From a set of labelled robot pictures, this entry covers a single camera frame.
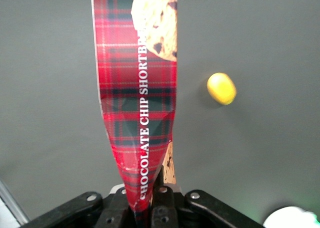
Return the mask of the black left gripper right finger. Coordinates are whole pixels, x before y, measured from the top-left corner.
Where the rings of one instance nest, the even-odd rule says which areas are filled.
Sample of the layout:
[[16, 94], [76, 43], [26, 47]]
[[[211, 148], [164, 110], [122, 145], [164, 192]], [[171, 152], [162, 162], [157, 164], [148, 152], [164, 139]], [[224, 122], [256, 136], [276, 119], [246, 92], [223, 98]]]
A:
[[152, 193], [150, 227], [178, 227], [178, 213], [174, 193], [179, 187], [174, 183], [165, 183], [164, 166], [155, 180]]

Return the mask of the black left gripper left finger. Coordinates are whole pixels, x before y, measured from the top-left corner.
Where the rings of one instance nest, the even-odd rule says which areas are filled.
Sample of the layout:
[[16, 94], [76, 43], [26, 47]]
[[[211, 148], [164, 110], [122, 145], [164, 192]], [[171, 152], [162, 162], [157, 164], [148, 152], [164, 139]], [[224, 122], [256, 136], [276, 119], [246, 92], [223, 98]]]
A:
[[103, 209], [95, 224], [96, 227], [135, 227], [124, 186], [114, 186], [109, 195], [103, 199]]

